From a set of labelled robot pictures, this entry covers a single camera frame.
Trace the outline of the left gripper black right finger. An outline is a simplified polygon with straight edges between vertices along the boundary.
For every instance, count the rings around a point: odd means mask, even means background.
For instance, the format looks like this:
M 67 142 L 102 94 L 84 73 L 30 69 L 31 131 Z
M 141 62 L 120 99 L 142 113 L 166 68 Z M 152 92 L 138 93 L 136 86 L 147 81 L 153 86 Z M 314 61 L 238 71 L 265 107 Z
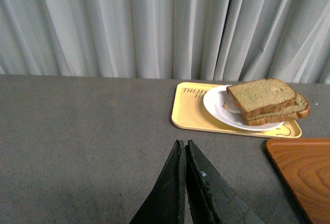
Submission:
M 189 140 L 186 187 L 193 223 L 264 223 Z

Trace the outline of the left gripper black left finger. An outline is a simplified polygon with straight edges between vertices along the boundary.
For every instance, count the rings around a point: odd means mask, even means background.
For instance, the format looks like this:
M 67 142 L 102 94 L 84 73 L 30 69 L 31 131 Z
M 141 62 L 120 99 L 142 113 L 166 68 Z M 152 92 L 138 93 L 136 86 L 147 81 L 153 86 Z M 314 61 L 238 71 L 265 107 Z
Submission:
M 186 152 L 176 140 L 164 167 L 131 223 L 184 223 L 186 196 Z

